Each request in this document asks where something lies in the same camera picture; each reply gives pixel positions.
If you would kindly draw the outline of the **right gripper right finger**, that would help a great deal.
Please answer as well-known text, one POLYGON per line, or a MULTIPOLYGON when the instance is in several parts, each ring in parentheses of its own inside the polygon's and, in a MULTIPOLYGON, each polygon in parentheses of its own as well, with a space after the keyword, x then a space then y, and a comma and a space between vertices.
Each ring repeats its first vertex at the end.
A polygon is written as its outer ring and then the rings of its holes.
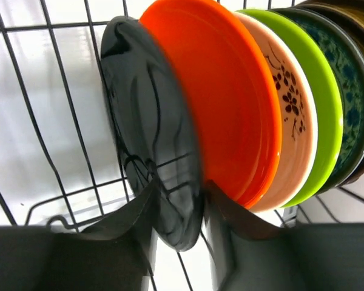
POLYGON ((215 290, 364 290, 364 223, 277 227, 204 187, 215 290))

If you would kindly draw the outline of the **beige floral plate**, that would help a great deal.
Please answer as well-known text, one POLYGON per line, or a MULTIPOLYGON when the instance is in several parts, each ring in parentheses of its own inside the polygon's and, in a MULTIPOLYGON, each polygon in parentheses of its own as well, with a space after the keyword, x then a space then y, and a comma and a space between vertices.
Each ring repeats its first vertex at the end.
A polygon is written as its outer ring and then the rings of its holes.
POLYGON ((277 209, 304 186, 314 164, 318 141, 317 113, 306 75, 288 45, 257 17, 234 14, 249 30, 271 70, 282 119, 282 146, 277 172, 253 213, 277 209))

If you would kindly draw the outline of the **lime green plate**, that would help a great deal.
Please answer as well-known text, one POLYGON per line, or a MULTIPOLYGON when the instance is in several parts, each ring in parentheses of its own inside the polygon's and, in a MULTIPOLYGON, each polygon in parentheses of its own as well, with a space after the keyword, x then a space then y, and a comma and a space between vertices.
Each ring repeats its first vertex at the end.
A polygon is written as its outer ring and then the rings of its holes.
POLYGON ((244 9, 238 12, 271 28, 288 45, 300 63, 314 98, 317 123, 317 151, 311 172, 301 190, 281 207, 292 207, 322 188, 339 157, 343 136, 343 109, 334 73, 311 36, 291 19, 270 10, 244 9))

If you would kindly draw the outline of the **brown patterned plate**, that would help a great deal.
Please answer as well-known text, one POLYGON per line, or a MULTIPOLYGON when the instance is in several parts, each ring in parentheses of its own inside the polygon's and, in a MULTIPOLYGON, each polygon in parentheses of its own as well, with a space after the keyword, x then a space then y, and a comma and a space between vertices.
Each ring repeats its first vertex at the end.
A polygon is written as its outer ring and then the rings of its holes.
POLYGON ((364 58, 364 1, 304 1, 295 6, 309 10, 318 25, 311 33, 317 43, 333 57, 334 65, 341 63, 336 55, 344 49, 360 52, 364 58))
MULTIPOLYGON (((364 10, 355 8, 354 4, 344 4, 344 2, 346 1, 304 1, 295 7, 315 10, 335 22, 349 34, 364 56, 364 10)), ((338 183, 338 186, 356 181, 363 173, 364 158, 354 173, 343 182, 338 183)))

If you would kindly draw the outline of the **orange plate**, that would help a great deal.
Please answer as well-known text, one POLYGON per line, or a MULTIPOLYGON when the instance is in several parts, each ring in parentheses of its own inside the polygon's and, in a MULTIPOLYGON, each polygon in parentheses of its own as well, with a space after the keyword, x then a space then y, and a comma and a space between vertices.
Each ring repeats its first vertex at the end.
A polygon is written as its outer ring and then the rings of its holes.
POLYGON ((258 44, 215 1, 155 1, 140 23, 186 93, 204 178, 251 209, 271 186, 282 148, 280 103, 258 44))

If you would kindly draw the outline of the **black plate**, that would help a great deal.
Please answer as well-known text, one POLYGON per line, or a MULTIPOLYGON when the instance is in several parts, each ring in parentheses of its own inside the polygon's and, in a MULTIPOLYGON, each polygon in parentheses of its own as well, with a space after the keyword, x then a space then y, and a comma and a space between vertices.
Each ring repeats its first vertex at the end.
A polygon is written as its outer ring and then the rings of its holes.
POLYGON ((103 33, 100 64, 110 128, 134 194, 155 183, 154 228, 179 252, 197 242, 203 169, 196 128, 181 84, 138 20, 117 16, 103 33))

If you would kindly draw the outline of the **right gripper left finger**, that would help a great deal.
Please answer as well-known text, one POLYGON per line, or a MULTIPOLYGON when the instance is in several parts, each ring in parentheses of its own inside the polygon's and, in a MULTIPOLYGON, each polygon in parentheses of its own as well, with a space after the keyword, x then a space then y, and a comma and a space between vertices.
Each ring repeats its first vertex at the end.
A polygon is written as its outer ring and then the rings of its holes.
POLYGON ((0 227, 0 290, 141 290, 157 186, 80 233, 0 227))

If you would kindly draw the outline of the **blue green patterned plate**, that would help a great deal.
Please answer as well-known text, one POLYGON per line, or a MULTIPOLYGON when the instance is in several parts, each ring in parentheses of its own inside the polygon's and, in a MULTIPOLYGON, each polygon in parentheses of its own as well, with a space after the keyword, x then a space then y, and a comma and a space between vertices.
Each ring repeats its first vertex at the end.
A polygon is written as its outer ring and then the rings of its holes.
POLYGON ((310 8, 277 8, 317 43, 331 66, 343 107, 343 138, 339 157, 323 193, 339 186, 364 158, 364 57, 354 40, 334 21, 310 8))

